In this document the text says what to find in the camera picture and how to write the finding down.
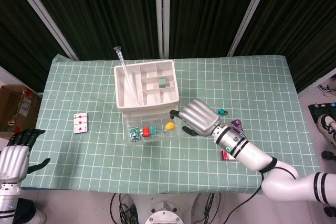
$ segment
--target shoe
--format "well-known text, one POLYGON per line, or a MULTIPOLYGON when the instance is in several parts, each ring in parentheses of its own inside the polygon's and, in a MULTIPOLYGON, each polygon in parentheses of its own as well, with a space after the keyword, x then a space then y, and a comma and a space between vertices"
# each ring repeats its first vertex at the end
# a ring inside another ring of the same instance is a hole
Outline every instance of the shoe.
POLYGON ((317 120, 318 130, 323 134, 327 141, 336 148, 336 122, 328 115, 321 115, 317 120))
POLYGON ((29 222, 26 222, 26 224, 45 224, 46 222, 47 222, 46 213, 39 209, 36 209, 35 215, 29 222))

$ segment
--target black stripe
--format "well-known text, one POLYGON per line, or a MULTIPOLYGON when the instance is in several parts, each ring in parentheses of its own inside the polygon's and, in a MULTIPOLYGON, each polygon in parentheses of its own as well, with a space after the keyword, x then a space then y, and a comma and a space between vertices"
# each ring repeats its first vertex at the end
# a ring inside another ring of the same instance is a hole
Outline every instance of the black stripe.
POLYGON ((248 140, 246 140, 246 142, 244 144, 242 144, 242 146, 239 148, 239 150, 235 154, 234 158, 236 158, 238 156, 238 154, 242 151, 242 149, 245 147, 245 145, 247 145, 247 143, 248 143, 248 140))
POLYGON ((317 179, 319 177, 320 173, 316 173, 315 174, 315 177, 314 177, 314 194, 315 194, 315 198, 318 202, 321 202, 320 201, 320 198, 319 198, 319 194, 317 192, 317 179))
POLYGON ((324 173, 322 175, 322 179, 321 179, 321 193, 322 193, 322 198, 323 198, 323 201, 326 203, 326 204, 329 204, 328 201, 327 201, 327 198, 326 198, 326 192, 324 190, 324 182, 325 182, 325 177, 327 176, 328 173, 324 173))
POLYGON ((221 134, 219 135, 219 137, 217 138, 216 144, 219 144, 220 140, 222 139, 222 137, 226 134, 226 132, 228 132, 230 130, 230 127, 227 127, 225 130, 223 130, 223 132, 221 132, 221 134))
POLYGON ((6 210, 6 211, 0 211, 0 214, 8 214, 10 212, 15 212, 16 209, 12 209, 12 210, 6 210))
POLYGON ((10 218, 13 217, 14 215, 5 215, 5 216, 0 216, 0 219, 4 219, 4 218, 10 218))
POLYGON ((230 155, 233 156, 233 152, 235 152, 236 148, 242 143, 243 140, 245 140, 246 138, 242 138, 238 141, 238 143, 235 145, 235 147, 233 147, 233 149, 230 152, 230 155))

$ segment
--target green cube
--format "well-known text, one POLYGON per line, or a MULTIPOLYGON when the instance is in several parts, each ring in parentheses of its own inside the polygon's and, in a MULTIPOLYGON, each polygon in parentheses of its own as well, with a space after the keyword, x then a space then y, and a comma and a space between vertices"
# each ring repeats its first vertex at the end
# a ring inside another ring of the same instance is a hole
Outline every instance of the green cube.
POLYGON ((159 88, 165 88, 167 87, 167 82, 166 82, 166 78, 160 78, 159 79, 159 88))

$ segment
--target black curtain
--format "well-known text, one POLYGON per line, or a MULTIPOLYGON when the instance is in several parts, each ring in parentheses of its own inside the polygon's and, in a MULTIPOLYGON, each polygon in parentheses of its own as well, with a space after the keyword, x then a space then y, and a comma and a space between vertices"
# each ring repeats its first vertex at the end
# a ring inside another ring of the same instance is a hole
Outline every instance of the black curtain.
POLYGON ((336 67, 336 0, 261 0, 235 55, 284 55, 300 92, 336 67))
POLYGON ((0 66, 38 92, 64 51, 26 0, 0 0, 0 66))
POLYGON ((155 0, 41 0, 80 60, 159 58, 155 0))
POLYGON ((251 0, 171 0, 170 58, 227 55, 251 0))

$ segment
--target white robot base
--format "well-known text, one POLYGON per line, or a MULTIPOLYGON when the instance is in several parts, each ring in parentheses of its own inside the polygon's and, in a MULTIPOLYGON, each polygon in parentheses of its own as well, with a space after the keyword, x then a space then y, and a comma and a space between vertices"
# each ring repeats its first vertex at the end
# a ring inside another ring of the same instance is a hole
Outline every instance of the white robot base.
POLYGON ((191 223, 191 212, 198 194, 136 195, 131 198, 137 208, 139 223, 191 223))

